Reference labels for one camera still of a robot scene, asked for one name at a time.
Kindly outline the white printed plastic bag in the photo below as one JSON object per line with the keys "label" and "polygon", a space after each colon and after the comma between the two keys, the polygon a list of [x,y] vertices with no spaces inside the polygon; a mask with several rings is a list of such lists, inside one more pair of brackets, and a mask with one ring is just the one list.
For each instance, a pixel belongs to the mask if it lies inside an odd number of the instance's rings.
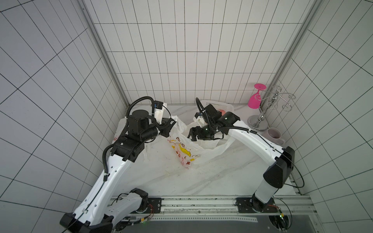
{"label": "white printed plastic bag", "polygon": [[176,121],[176,124],[171,129],[167,141],[175,151],[181,165],[187,169],[214,160],[235,142],[235,139],[230,136],[225,136],[224,139],[194,142],[187,138],[187,134],[198,124],[193,122],[186,125],[178,116],[172,116],[172,119]]}

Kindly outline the white basket perforated plastic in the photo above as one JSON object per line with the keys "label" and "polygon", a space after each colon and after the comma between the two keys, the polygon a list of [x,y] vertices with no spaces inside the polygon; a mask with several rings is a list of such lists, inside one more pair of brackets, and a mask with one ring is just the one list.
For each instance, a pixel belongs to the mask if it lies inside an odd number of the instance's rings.
{"label": "white basket perforated plastic", "polygon": [[214,106],[216,110],[224,110],[226,112],[234,112],[234,107],[231,104],[223,103],[223,102],[217,102],[217,101],[211,101],[211,100],[201,100],[201,104],[203,106],[208,106],[211,104]]}

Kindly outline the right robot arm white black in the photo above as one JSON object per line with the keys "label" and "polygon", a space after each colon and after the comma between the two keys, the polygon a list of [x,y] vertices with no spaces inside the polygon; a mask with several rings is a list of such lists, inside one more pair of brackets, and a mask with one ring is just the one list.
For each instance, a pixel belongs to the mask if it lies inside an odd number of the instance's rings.
{"label": "right robot arm white black", "polygon": [[253,127],[246,125],[240,117],[232,112],[222,114],[209,104],[204,107],[196,98],[199,112],[197,119],[202,118],[201,126],[189,130],[188,138],[197,140],[217,140],[215,134],[230,136],[255,152],[269,167],[263,173],[263,180],[252,195],[249,206],[261,213],[276,192],[285,184],[293,169],[295,151],[291,147],[283,148],[260,135]]}

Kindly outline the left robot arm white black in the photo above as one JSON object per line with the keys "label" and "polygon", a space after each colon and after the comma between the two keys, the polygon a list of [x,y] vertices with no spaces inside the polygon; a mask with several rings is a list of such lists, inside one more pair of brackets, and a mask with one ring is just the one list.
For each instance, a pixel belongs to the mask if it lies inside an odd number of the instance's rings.
{"label": "left robot arm white black", "polygon": [[150,96],[137,99],[127,108],[122,132],[103,151],[104,170],[100,177],[75,211],[61,218],[60,225],[65,232],[110,233],[129,214],[147,210],[148,193],[139,188],[131,190],[122,200],[110,201],[146,144],[158,136],[170,135],[176,122],[171,117],[163,117],[166,108],[165,103]]}

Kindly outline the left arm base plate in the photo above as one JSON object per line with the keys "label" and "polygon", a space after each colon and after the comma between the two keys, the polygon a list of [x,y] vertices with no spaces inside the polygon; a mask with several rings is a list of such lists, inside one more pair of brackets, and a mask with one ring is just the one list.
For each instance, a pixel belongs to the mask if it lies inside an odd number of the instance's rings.
{"label": "left arm base plate", "polygon": [[148,198],[148,202],[144,211],[139,212],[140,214],[159,214],[162,207],[162,198]]}

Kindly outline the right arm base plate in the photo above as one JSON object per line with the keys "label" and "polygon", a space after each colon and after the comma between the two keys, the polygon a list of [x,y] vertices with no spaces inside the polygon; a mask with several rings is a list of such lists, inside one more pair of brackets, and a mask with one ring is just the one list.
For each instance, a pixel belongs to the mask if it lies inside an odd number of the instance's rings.
{"label": "right arm base plate", "polygon": [[272,214],[277,213],[275,202],[273,198],[270,198],[267,204],[262,204],[256,198],[254,201],[251,197],[240,197],[236,198],[236,206],[239,213],[252,213],[252,214]]}

